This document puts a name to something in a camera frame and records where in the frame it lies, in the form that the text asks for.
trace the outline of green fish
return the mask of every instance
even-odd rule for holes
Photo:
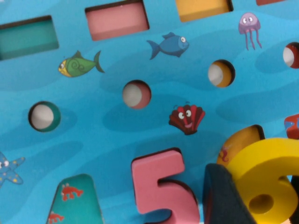
[[[96,67],[99,72],[105,73],[99,63],[100,53],[101,51],[94,56],[93,61],[90,61],[84,59],[81,56],[80,51],[77,51],[73,57],[64,60],[60,64],[58,71],[67,77],[78,77],[84,75],[94,67]]]

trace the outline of cartoon eye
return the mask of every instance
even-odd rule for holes
[[[183,114],[182,112],[180,112],[180,113],[178,113],[178,118],[180,118],[180,119],[184,119],[185,116],[184,116],[184,114]]]
[[[191,117],[191,111],[190,111],[190,110],[187,110],[187,111],[186,111],[186,116],[187,116],[187,117]]]

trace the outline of cartoon fish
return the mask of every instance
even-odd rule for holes
[[[73,57],[64,60],[60,64],[58,71],[67,77],[78,77],[84,75],[94,67],[96,67],[99,72],[105,73],[99,63],[100,53],[101,51],[94,56],[93,61],[90,61],[84,59],[81,56],[80,51],[77,51]]]
[[[153,48],[150,60],[156,57],[160,51],[167,55],[181,57],[181,55],[189,47],[188,41],[183,36],[178,36],[170,32],[169,34],[164,35],[162,37],[165,40],[163,40],[162,43],[160,43],[160,45],[153,41],[147,41]]]
[[[299,114],[289,116],[285,119],[285,130],[289,139],[299,140]]]

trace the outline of blue starfish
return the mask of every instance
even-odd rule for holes
[[[9,162],[3,153],[0,152],[0,188],[5,180],[15,184],[22,184],[23,180],[15,173],[15,169],[25,161],[25,158]]]

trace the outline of purple jellyfish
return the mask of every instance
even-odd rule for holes
[[[258,40],[258,30],[261,28],[260,21],[253,13],[245,13],[239,23],[239,32],[240,34],[245,34],[246,37],[246,48],[248,49],[248,39],[247,33],[250,33],[250,40],[252,43],[252,47],[255,50],[255,46],[252,40],[252,31],[256,31],[256,41],[258,45],[262,48],[260,41]]]

